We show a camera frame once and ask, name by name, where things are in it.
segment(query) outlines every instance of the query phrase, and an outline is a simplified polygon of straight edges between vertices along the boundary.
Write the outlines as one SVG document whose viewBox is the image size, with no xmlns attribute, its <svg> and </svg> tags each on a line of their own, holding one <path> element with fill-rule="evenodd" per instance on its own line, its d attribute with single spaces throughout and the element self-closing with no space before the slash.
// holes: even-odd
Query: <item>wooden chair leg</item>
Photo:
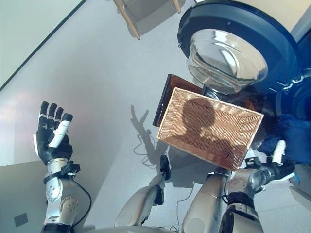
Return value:
<svg viewBox="0 0 311 233">
<path fill-rule="evenodd" d="M 125 21 L 126 21 L 127 25 L 129 26 L 129 28 L 132 30 L 134 36 L 137 38 L 137 40 L 140 40 L 140 35 L 139 35 L 136 27 L 132 23 L 130 17 L 127 15 L 123 5 L 119 2 L 119 0 L 113 0 L 113 2 L 117 6 L 118 10 L 120 11 L 121 15 L 125 19 Z"/>
<path fill-rule="evenodd" d="M 172 1 L 173 1 L 173 3 L 174 3 L 174 6 L 175 6 L 175 8 L 176 8 L 177 13 L 180 13 L 181 10 L 180 10 L 180 5 L 179 5 L 178 0 L 172 0 Z"/>
</svg>

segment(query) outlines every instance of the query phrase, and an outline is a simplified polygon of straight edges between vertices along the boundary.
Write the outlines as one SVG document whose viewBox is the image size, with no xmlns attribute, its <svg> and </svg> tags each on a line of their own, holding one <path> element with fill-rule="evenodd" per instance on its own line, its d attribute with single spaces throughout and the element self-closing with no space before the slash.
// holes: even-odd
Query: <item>robot forearm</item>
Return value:
<svg viewBox="0 0 311 233">
<path fill-rule="evenodd" d="M 74 195 L 75 184 L 68 173 L 75 173 L 70 167 L 77 166 L 66 158 L 52 159 L 48 162 L 46 182 L 46 197 L 48 208 L 42 232 L 70 231 L 78 213 L 78 199 Z"/>
</svg>

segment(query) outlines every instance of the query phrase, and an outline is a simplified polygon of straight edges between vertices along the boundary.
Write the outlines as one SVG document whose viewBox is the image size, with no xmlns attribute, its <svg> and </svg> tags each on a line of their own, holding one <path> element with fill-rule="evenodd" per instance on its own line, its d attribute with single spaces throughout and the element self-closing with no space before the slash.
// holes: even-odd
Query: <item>wire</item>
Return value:
<svg viewBox="0 0 311 233">
<path fill-rule="evenodd" d="M 92 197 L 91 197 L 91 195 L 87 192 L 87 190 L 86 190 L 85 188 L 83 188 L 79 183 L 77 183 L 72 177 L 70 178 L 70 180 L 71 180 L 72 182 L 74 182 L 80 189 L 82 189 L 82 190 L 88 195 L 88 198 L 89 198 L 89 206 L 88 206 L 88 209 L 87 209 L 86 213 L 83 215 L 83 217 L 82 217 L 79 221 L 77 221 L 75 224 L 73 224 L 72 227 L 75 227 L 75 226 L 77 226 L 77 225 L 88 215 L 88 213 L 89 213 L 89 211 L 90 211 L 90 209 L 91 209 L 91 206 L 92 206 Z"/>
<path fill-rule="evenodd" d="M 177 224 L 178 224 L 178 230 L 177 230 L 177 232 L 179 232 L 178 204 L 179 204 L 180 202 L 182 202 L 182 201 L 187 200 L 187 199 L 191 196 L 191 194 L 192 194 L 192 192 L 193 192 L 193 188 L 194 188 L 194 182 L 193 182 L 193 185 L 192 185 L 192 189 L 191 189 L 190 194 L 189 194 L 185 199 L 178 200 L 177 203 L 176 203 L 176 217 L 177 217 Z"/>
<path fill-rule="evenodd" d="M 175 228 L 176 232 L 178 232 L 177 228 L 175 226 L 171 226 L 170 227 L 170 231 L 172 230 L 172 228 Z"/>
<path fill-rule="evenodd" d="M 144 164 L 145 166 L 147 166 L 148 168 L 152 169 L 152 170 L 156 169 L 156 164 L 147 164 L 147 162 L 148 162 L 148 160 L 149 160 L 149 158 L 148 158 L 148 153 L 144 153 L 144 154 L 143 154 L 143 153 L 138 153 L 138 152 L 136 152 L 136 149 L 142 145 L 141 135 L 138 134 L 137 137 L 138 137 L 140 143 L 139 143 L 137 146 L 135 146 L 135 147 L 133 148 L 134 154 L 145 156 L 145 157 L 142 158 L 141 163 Z M 152 146 L 155 148 L 155 147 L 156 147 L 156 141 L 155 141 L 155 139 L 154 139 L 151 135 L 149 135 L 149 137 L 152 139 L 153 143 L 151 143 L 151 144 L 152 144 Z"/>
<path fill-rule="evenodd" d="M 140 153 L 137 153 L 137 152 L 135 151 L 135 150 L 142 144 L 142 140 L 141 140 L 141 138 L 140 138 L 140 134 L 138 134 L 137 137 L 138 137 L 140 143 L 139 143 L 137 146 L 134 147 L 133 152 L 134 152 L 135 154 L 137 154 L 137 155 L 147 155 L 147 153 L 145 153 L 145 154 L 140 154 Z"/>
<path fill-rule="evenodd" d="M 227 183 L 224 185 L 224 194 L 222 195 L 222 200 L 224 203 L 228 204 L 228 202 L 224 199 L 224 197 L 225 197 L 228 200 L 228 195 L 225 193 L 226 185 L 227 185 Z"/>
</svg>

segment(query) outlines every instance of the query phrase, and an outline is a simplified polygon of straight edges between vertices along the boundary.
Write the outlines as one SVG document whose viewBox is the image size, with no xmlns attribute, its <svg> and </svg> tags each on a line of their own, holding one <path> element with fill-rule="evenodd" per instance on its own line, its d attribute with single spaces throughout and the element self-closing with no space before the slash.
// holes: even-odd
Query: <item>blue cloth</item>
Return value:
<svg viewBox="0 0 311 233">
<path fill-rule="evenodd" d="M 279 115 L 273 133 L 258 148 L 259 152 L 273 154 L 279 140 L 286 142 L 283 159 L 296 161 L 297 164 L 311 162 L 311 123 L 296 119 L 290 114 Z"/>
</svg>

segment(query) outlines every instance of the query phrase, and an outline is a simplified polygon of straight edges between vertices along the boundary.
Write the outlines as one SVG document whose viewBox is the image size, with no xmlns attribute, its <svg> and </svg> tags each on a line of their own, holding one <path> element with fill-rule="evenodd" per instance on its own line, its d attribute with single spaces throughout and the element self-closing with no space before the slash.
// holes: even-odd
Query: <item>robot finger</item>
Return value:
<svg viewBox="0 0 311 233">
<path fill-rule="evenodd" d="M 59 107 L 56 111 L 56 116 L 55 116 L 55 123 L 54 123 L 54 129 L 57 129 L 60 123 L 60 119 L 62 118 L 64 109 Z"/>
<path fill-rule="evenodd" d="M 48 120 L 47 120 L 47 109 L 48 109 L 49 103 L 42 102 L 40 107 L 40 114 L 38 118 L 38 128 L 47 128 L 48 126 Z"/>
<path fill-rule="evenodd" d="M 53 131 L 49 141 L 49 147 L 56 148 L 62 142 L 64 136 L 67 134 L 68 127 L 72 121 L 73 115 L 65 113 L 58 128 Z"/>
<path fill-rule="evenodd" d="M 54 129 L 54 115 L 55 115 L 56 108 L 57 108 L 56 103 L 52 103 L 49 109 L 48 128 L 52 130 Z"/>
</svg>

